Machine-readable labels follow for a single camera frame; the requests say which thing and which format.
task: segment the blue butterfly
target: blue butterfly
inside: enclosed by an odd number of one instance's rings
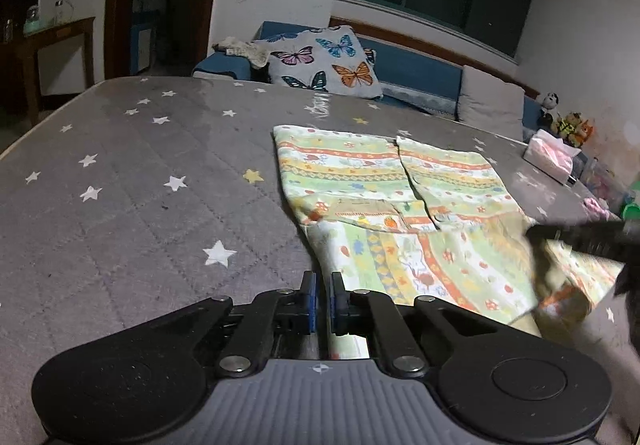
[[[342,36],[340,44],[335,44],[326,39],[316,39],[316,42],[323,48],[326,48],[329,53],[336,58],[339,58],[342,52],[346,53],[349,57],[355,57],[356,55],[356,51],[353,49],[353,43],[348,35]]]
[[[283,40],[283,39],[295,39],[297,36],[298,34],[277,34],[277,35],[274,35],[273,37],[268,38],[266,41],[276,42],[278,40]]]
[[[316,73],[313,77],[313,79],[311,80],[311,84],[307,85],[305,83],[303,83],[302,81],[296,79],[295,77],[289,77],[287,75],[284,75],[282,77],[282,80],[284,80],[284,82],[287,83],[287,85],[291,86],[292,88],[298,88],[298,89],[304,89],[304,90],[313,90],[313,91],[322,91],[324,93],[327,93],[326,90],[326,73],[324,71],[319,71],[318,73]]]

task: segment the sofa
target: sofa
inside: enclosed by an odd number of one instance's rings
[[[255,40],[265,40],[279,34],[298,34],[308,26],[284,22],[265,21]],[[357,36],[363,48],[375,50],[374,70],[383,87],[381,102],[401,108],[421,111],[457,120],[456,110],[463,69],[409,48]],[[215,52],[198,63],[193,70],[197,78],[228,78],[235,80],[258,80],[249,61],[244,57],[228,56]],[[541,106],[525,96],[522,114],[523,140],[538,129],[537,122]]]

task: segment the bottle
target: bottle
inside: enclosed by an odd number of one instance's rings
[[[56,26],[59,26],[64,22],[63,21],[63,15],[64,15],[63,5],[64,3],[62,1],[56,1],[56,15],[55,15],[56,20],[54,22]]]
[[[14,40],[14,22],[7,19],[4,25],[4,42],[9,44],[12,40]]]

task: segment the floral cloth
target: floral cloth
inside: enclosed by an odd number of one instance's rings
[[[622,268],[549,243],[551,265],[536,271],[531,221],[478,153],[298,126],[274,137],[296,218],[322,271],[340,271],[348,290],[410,305],[433,295],[504,324],[537,307],[578,321]],[[366,343],[334,337],[332,352],[366,356]]]

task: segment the tissue box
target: tissue box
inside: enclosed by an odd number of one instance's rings
[[[524,153],[524,159],[554,180],[565,184],[574,168],[574,157],[580,149],[566,145],[560,138],[539,130]]]

